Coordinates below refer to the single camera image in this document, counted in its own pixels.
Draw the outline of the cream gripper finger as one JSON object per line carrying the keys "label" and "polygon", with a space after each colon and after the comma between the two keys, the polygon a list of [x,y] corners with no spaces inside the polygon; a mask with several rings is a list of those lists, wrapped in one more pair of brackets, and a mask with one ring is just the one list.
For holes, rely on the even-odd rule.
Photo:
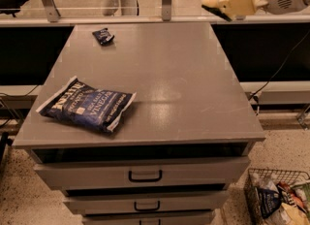
{"label": "cream gripper finger", "polygon": [[208,12],[220,17],[221,19],[225,20],[225,21],[228,21],[228,22],[231,22],[232,19],[230,17],[228,17],[227,15],[225,15],[224,13],[222,13],[220,11],[220,9],[218,8],[211,8],[211,7],[208,7],[208,6],[205,6],[205,5],[201,5],[202,8],[204,8],[205,10],[207,10]]}

